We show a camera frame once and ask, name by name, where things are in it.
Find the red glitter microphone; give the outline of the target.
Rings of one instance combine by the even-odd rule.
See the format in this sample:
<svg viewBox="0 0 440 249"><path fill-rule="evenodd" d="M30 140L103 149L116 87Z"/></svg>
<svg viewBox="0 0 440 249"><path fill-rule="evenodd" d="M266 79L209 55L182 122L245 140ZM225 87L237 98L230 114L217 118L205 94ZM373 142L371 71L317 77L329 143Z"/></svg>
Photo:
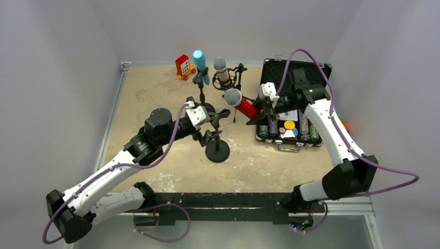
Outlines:
<svg viewBox="0 0 440 249"><path fill-rule="evenodd" d="M259 115L259 111L243 98L241 91L238 89L231 88L226 90L224 101L227 106L234 107L249 119L254 119Z"/></svg>

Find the rhinestone silver microphone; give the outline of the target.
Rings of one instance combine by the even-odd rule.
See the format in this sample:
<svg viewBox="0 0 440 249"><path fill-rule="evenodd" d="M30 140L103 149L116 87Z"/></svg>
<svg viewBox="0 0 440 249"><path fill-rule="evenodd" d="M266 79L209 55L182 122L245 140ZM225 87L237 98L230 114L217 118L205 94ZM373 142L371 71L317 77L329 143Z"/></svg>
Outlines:
<svg viewBox="0 0 440 249"><path fill-rule="evenodd" d="M232 88L235 84L235 78L229 73L231 69L228 68L227 61L222 57L218 57L214 59L212 66L215 70L212 78L213 87L224 92Z"/></svg>

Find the blue toy microphone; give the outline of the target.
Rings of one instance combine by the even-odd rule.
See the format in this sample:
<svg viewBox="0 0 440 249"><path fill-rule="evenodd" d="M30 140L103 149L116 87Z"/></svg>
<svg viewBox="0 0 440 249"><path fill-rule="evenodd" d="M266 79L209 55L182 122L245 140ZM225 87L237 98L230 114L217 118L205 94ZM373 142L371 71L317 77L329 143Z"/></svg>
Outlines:
<svg viewBox="0 0 440 249"><path fill-rule="evenodd" d="M192 58L193 58L193 61L194 61L194 64L195 64L197 70L199 70L200 72L203 72L208 68L206 65L206 58L205 58L205 55L202 52L202 50L199 50L199 49L195 50L192 54ZM208 70L207 70L207 73L203 76L203 82L206 85L210 84Z"/></svg>

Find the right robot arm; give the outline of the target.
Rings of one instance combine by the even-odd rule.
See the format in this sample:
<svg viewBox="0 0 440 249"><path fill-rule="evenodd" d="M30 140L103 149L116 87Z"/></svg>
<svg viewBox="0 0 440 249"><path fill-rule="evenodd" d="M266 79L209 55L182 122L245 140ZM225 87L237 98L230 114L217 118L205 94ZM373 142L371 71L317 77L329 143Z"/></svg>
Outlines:
<svg viewBox="0 0 440 249"><path fill-rule="evenodd" d="M333 169L319 180L295 186L287 205L298 209L318 200L337 200L368 191L376 173L371 163L377 159L366 156L350 137L325 87L301 80L291 84L291 89L291 95L280 97L274 83L261 84L253 103L260 113L247 124L267 125L276 114L300 110L317 129Z"/></svg>

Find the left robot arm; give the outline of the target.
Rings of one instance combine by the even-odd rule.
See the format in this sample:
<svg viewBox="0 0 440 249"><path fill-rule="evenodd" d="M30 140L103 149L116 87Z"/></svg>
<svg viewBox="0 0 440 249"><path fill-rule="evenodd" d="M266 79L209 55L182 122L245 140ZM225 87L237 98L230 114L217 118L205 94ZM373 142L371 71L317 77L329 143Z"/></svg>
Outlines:
<svg viewBox="0 0 440 249"><path fill-rule="evenodd" d="M153 110L139 132L105 166L65 191L46 195L49 225L56 226L68 244L82 239L94 225L126 211L158 211L167 206L144 183L110 195L109 192L132 175L157 166L173 143L192 137L201 147L219 137L220 114L213 108L187 101L176 117L166 108Z"/></svg>

